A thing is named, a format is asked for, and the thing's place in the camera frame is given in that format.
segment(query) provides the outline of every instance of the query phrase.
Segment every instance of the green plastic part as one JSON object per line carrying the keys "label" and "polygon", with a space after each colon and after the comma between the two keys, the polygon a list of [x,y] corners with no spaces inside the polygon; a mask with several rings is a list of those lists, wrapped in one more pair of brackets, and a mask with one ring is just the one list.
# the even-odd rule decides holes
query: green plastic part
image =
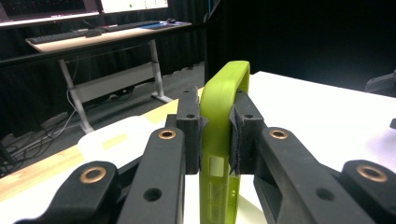
{"label": "green plastic part", "polygon": [[201,224],[234,224],[240,177],[230,175],[230,112],[237,90],[248,92],[249,62],[229,62],[204,88],[201,115],[209,120],[202,138]]}

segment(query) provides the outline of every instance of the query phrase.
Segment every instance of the computer monitor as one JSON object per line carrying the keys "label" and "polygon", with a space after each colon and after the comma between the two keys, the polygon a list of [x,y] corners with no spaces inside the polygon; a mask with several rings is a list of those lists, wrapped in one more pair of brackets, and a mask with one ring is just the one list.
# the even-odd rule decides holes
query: computer monitor
{"label": "computer monitor", "polygon": [[95,0],[0,0],[0,28],[98,15]]}
{"label": "computer monitor", "polygon": [[105,14],[168,7],[167,0],[100,0],[98,2],[99,10]]}

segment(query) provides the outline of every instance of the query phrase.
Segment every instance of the screw hole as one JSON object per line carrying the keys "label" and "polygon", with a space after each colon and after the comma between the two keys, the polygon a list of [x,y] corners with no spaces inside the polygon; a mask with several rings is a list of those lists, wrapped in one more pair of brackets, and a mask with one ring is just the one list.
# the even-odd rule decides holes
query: screw hole
{"label": "screw hole", "polygon": [[335,198],[332,192],[328,189],[317,189],[317,195],[321,200],[328,202],[334,201]]}
{"label": "screw hole", "polygon": [[106,169],[101,166],[90,167],[82,172],[79,181],[84,184],[93,184],[103,179],[106,175]]}
{"label": "screw hole", "polygon": [[388,180],[388,177],[384,172],[373,166],[359,165],[356,169],[360,175],[375,182],[386,182]]}
{"label": "screw hole", "polygon": [[148,189],[143,194],[143,197],[148,202],[155,202],[155,201],[159,200],[162,195],[163,195],[163,193],[161,192],[160,189]]}
{"label": "screw hole", "polygon": [[280,130],[272,130],[270,132],[270,135],[277,139],[285,139],[288,137],[287,133],[280,131]]}
{"label": "screw hole", "polygon": [[165,130],[158,134],[161,139],[172,139],[176,136],[176,133],[171,130]]}

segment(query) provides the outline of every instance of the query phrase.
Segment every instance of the keyboard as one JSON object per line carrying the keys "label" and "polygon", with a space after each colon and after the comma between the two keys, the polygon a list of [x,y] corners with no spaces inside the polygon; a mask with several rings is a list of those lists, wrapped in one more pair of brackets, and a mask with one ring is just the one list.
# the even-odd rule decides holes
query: keyboard
{"label": "keyboard", "polygon": [[[95,30],[100,30],[101,33],[117,32],[117,31],[129,30],[129,29],[134,29],[134,28],[138,28],[138,27],[144,27],[147,25],[158,24],[158,23],[160,23],[160,22],[159,21],[139,21],[139,22],[128,23],[128,24],[123,24],[123,25],[118,25],[118,26],[109,26],[106,28],[96,28]],[[44,44],[44,43],[49,43],[49,42],[54,42],[54,41],[59,41],[59,40],[83,37],[89,31],[90,30],[84,30],[84,31],[73,31],[73,32],[63,33],[63,34],[58,34],[58,35],[43,35],[43,36],[38,36],[38,37],[27,38],[26,40],[31,42],[32,44],[37,45],[37,44]]]}

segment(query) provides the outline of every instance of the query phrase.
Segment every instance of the dark background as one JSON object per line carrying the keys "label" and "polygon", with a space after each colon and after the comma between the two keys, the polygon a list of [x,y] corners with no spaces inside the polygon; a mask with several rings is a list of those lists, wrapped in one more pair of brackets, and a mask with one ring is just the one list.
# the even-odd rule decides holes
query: dark background
{"label": "dark background", "polygon": [[396,69],[396,1],[233,0],[230,60],[265,71],[364,91]]}
{"label": "dark background", "polygon": [[[168,9],[106,18],[127,23],[144,20],[202,22],[207,1],[169,0]],[[364,91],[372,77],[396,69],[396,3],[385,0],[221,0],[202,33],[157,41],[163,74],[205,59],[208,80],[232,60],[258,71]],[[0,59],[35,53],[24,38],[65,32],[71,21],[0,31]],[[148,49],[120,51],[80,60],[76,82],[108,75],[149,61]],[[76,64],[70,64],[71,71]],[[56,62],[29,69],[0,71],[0,137],[40,129],[39,123],[71,106]]]}
{"label": "dark background", "polygon": [[[91,18],[91,25],[124,24],[137,21],[202,22],[207,4],[202,1],[168,0],[168,8],[112,14],[103,18]],[[0,30],[0,60],[12,59],[37,53],[25,42],[25,38],[70,32],[72,29],[88,28],[86,23],[65,21],[57,24],[40,24],[29,27]],[[169,35],[157,39],[157,50],[163,75],[193,66],[205,59],[203,34],[190,32]],[[75,84],[107,76],[121,70],[150,61],[149,46],[121,50],[93,51],[78,57],[67,58],[68,68]],[[87,102],[96,104],[106,97]],[[9,133],[20,136],[41,130],[40,123],[64,111],[71,112],[66,100],[66,83],[56,61],[28,67],[0,70],[0,139]]]}

